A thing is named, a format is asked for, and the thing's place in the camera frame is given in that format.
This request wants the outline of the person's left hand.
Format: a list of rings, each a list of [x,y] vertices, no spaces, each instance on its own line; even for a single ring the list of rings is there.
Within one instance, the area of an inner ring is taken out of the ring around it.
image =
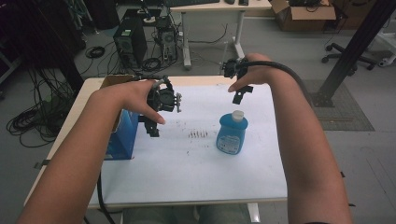
[[[131,81],[102,88],[94,93],[101,102],[119,112],[127,109],[139,113],[159,124],[165,124],[165,119],[151,108],[147,99],[154,80]]]

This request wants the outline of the black keyboard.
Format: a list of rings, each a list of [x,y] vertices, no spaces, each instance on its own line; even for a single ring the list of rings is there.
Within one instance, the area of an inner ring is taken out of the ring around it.
[[[163,4],[166,7],[186,7],[186,6],[219,3],[219,2],[220,0],[163,0]]]

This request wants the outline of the black metal post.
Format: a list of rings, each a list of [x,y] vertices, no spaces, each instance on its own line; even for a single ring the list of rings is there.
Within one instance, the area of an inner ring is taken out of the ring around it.
[[[332,97],[335,92],[395,9],[396,0],[376,0],[322,86],[311,94],[313,106],[333,106]]]

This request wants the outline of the black computer tower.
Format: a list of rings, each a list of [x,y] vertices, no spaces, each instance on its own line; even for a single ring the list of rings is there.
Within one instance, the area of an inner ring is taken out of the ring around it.
[[[142,21],[137,17],[124,19],[113,39],[123,65],[140,68],[148,50]]]

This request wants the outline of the large brown cardboard box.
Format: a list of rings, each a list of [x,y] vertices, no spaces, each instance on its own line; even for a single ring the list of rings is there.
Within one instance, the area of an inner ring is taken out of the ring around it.
[[[317,6],[291,6],[291,0],[269,0],[276,23],[282,31],[321,31],[327,21],[336,19],[335,9],[328,0],[319,0]]]

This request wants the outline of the blue bottle with white cap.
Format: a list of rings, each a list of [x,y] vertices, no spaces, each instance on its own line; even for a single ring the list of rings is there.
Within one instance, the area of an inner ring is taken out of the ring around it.
[[[245,133],[248,127],[248,120],[245,113],[235,110],[225,114],[219,119],[220,129],[217,135],[216,147],[218,150],[236,155],[238,154],[245,140]]]

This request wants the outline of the person's right hand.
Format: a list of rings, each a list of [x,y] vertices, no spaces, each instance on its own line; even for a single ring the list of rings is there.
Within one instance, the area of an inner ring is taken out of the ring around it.
[[[260,53],[249,53],[246,55],[246,58],[249,62],[271,62],[271,59],[268,56],[261,55]],[[237,79],[235,83],[229,87],[228,92],[238,91],[249,84],[269,84],[271,82],[271,78],[279,73],[280,70],[270,66],[251,66],[243,77]]]

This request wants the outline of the grey floor mat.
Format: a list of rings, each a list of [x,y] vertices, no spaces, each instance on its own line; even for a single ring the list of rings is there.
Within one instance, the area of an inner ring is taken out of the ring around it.
[[[375,130],[345,84],[341,84],[337,89],[332,102],[331,107],[313,107],[324,131],[373,132]]]

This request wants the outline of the open-sided computer case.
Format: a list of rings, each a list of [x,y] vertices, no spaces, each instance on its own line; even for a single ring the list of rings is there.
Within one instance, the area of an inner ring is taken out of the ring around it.
[[[156,19],[157,39],[164,61],[171,62],[177,58],[177,34],[169,17]]]

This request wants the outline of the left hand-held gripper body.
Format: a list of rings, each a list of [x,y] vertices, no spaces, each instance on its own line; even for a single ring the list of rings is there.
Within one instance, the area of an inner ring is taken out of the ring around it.
[[[148,105],[155,111],[181,112],[180,102],[182,95],[175,92],[168,76],[156,77],[147,98]]]

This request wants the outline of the white table mat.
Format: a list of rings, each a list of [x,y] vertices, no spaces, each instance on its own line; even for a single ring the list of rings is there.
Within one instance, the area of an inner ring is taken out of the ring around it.
[[[268,86],[254,88],[240,105],[225,84],[178,86],[181,112],[163,113],[159,137],[137,130],[128,161],[105,161],[102,191],[107,205],[257,202],[283,199],[286,181]],[[219,151],[219,119],[236,109],[248,120],[240,153]]]

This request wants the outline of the blue cardboard box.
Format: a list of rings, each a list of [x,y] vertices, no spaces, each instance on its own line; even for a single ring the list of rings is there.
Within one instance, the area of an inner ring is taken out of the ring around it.
[[[132,158],[138,117],[138,114],[129,110],[122,109],[120,111],[107,144],[106,161],[130,160]]]

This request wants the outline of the white table leg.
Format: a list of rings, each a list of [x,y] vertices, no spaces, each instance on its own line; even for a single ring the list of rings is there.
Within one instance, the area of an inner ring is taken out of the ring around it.
[[[247,210],[248,210],[250,220],[252,223],[260,223],[261,222],[259,206],[257,203],[248,203]]]

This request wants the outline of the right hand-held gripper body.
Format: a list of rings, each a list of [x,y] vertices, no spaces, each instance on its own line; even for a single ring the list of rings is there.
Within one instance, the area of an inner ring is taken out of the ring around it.
[[[223,63],[221,66],[221,71],[223,72],[224,77],[228,78],[241,78],[244,76],[248,68],[246,66],[240,67],[241,63],[247,63],[248,59],[243,58],[243,59],[230,59],[227,62]]]

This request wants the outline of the white office desk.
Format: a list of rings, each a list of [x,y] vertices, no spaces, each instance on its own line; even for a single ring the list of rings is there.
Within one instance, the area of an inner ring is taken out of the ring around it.
[[[183,65],[186,70],[191,70],[191,54],[187,32],[187,29],[191,24],[188,20],[189,16],[203,16],[203,18],[199,21],[199,24],[203,23],[204,21],[211,20],[214,20],[215,22],[235,23],[236,34],[233,37],[233,46],[239,58],[243,58],[245,56],[240,44],[245,13],[251,10],[269,10],[272,8],[272,6],[268,0],[248,0],[247,6],[240,6],[238,1],[239,0],[235,0],[234,3],[229,4],[226,2],[226,0],[217,0],[216,3],[169,7],[171,12],[179,12],[181,14],[183,31]]]

